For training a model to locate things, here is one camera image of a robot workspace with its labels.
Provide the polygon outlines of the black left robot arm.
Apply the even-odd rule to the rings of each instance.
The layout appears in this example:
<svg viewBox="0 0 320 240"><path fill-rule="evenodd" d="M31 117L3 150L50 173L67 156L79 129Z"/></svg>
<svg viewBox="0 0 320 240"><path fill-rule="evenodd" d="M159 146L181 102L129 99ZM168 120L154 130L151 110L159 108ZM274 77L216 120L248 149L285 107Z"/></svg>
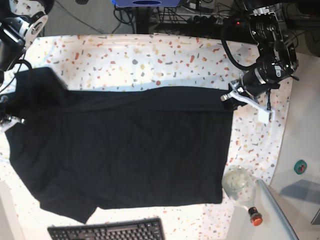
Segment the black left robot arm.
<svg viewBox="0 0 320 240"><path fill-rule="evenodd" d="M239 106L257 104L266 95L266 109L271 110L271 91L280 88L280 82L293 77L298 60L293 41L278 0L243 0L240 11L223 21L220 38L229 61L244 75L229 83L229 93L221 97L223 105L230 110ZM232 55L226 33L237 21L249 25L251 37L257 43L259 57L256 62L244 66Z"/></svg>

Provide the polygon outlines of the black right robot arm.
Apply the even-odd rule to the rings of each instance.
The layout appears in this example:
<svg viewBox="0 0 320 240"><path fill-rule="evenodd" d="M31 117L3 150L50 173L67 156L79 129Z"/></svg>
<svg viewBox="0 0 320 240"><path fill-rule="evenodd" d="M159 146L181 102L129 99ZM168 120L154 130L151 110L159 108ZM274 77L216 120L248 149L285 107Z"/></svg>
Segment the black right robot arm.
<svg viewBox="0 0 320 240"><path fill-rule="evenodd" d="M53 0L2 0L0 2L0 83L5 72L16 64L28 68L28 82L32 80L33 67L25 59L48 22Z"/></svg>

